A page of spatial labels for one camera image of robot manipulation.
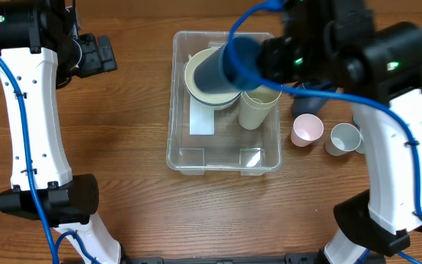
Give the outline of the dark blue tall cup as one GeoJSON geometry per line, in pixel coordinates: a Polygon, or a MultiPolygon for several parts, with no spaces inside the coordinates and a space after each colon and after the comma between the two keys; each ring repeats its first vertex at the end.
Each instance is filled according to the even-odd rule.
{"type": "MultiPolygon", "coordinates": [[[[338,87],[335,87],[329,82],[324,83],[311,83],[304,82],[299,86],[300,89],[311,89],[323,92],[337,92],[338,87]]],[[[296,95],[291,107],[291,114],[294,118],[297,118],[301,114],[313,114],[316,115],[323,106],[327,103],[327,98],[317,97],[304,97],[296,95]]]]}
{"type": "MultiPolygon", "coordinates": [[[[236,54],[243,66],[260,76],[257,64],[257,59],[262,52],[260,42],[246,36],[235,37],[233,41],[236,54]]],[[[259,84],[247,79],[235,68],[229,56],[228,44],[206,58],[196,68],[193,77],[198,89],[207,94],[251,91],[259,87],[259,84]]]]}

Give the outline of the cream tall cup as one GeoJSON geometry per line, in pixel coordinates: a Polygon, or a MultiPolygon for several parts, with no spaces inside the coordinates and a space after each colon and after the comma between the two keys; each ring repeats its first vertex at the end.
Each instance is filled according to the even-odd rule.
{"type": "Polygon", "coordinates": [[[243,92],[243,99],[255,109],[272,108],[278,102],[280,96],[281,91],[276,91],[263,85],[257,89],[243,92]]]}
{"type": "Polygon", "coordinates": [[[240,110],[238,115],[239,124],[247,130],[257,129],[266,119],[267,115],[273,109],[255,109],[249,106],[243,99],[243,94],[240,98],[240,110]]]}

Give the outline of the dark blue bowl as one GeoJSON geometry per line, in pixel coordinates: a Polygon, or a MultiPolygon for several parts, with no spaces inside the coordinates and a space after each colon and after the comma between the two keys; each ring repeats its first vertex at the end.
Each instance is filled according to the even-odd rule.
{"type": "Polygon", "coordinates": [[[218,106],[218,105],[222,105],[222,104],[224,104],[225,102],[229,102],[229,101],[232,101],[232,100],[238,99],[238,97],[239,97],[239,96],[241,96],[241,94],[240,94],[240,93],[237,93],[235,96],[231,97],[231,98],[230,98],[230,99],[228,99],[228,100],[225,100],[225,101],[224,101],[224,102],[222,102],[222,103],[208,103],[208,102],[205,102],[205,101],[203,101],[203,100],[198,99],[195,95],[192,95],[191,93],[189,93],[189,95],[190,95],[193,99],[195,99],[196,101],[199,101],[199,102],[202,102],[202,103],[204,103],[204,104],[211,105],[211,106],[218,106]]]}

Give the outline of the small pink cup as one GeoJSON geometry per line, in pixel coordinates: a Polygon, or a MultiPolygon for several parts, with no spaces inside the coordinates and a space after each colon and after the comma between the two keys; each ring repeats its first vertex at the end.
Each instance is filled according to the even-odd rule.
{"type": "Polygon", "coordinates": [[[301,114],[294,120],[290,139],[294,145],[306,147],[318,140],[324,129],[323,122],[317,116],[301,114]]]}

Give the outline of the large cream bowl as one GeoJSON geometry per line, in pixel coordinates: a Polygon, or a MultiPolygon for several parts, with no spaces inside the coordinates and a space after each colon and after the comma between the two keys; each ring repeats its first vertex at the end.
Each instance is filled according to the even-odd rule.
{"type": "Polygon", "coordinates": [[[193,55],[185,65],[185,85],[188,92],[208,103],[222,103],[235,96],[237,91],[206,93],[200,88],[220,89],[228,84],[219,74],[218,69],[210,63],[218,58],[220,48],[208,48],[193,55]]]}

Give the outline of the small grey cup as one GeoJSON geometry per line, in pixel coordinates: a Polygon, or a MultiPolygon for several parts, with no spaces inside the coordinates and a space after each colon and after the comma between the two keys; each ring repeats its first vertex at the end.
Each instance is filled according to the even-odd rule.
{"type": "Polygon", "coordinates": [[[360,131],[354,125],[340,123],[330,132],[325,149],[332,156],[341,156],[356,150],[360,143],[360,131]]]}

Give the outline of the small green cup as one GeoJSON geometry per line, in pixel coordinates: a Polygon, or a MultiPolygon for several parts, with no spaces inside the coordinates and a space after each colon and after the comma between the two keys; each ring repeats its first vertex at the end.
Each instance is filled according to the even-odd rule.
{"type": "Polygon", "coordinates": [[[358,145],[358,147],[355,149],[355,151],[357,153],[360,153],[362,155],[365,154],[365,146],[364,146],[364,139],[363,139],[363,135],[360,135],[360,144],[358,145]]]}

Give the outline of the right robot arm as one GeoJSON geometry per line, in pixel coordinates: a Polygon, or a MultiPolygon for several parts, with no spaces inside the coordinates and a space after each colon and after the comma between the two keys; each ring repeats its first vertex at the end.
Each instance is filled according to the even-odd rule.
{"type": "Polygon", "coordinates": [[[359,263],[368,251],[399,254],[422,232],[422,29],[382,30],[362,1],[266,1],[282,12],[284,35],[264,43],[262,83],[299,95],[294,82],[329,81],[352,104],[365,144],[370,186],[335,206],[335,238],[320,263],[359,263]]]}

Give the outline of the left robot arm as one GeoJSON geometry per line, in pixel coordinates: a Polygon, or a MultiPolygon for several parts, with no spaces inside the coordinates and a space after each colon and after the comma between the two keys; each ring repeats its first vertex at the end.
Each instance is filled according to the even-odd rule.
{"type": "Polygon", "coordinates": [[[73,77],[116,70],[110,39],[81,34],[62,0],[0,1],[0,80],[12,140],[10,187],[0,211],[39,221],[54,263],[63,240],[85,263],[127,263],[97,209],[94,175],[74,175],[62,144],[56,92],[73,77]]]}

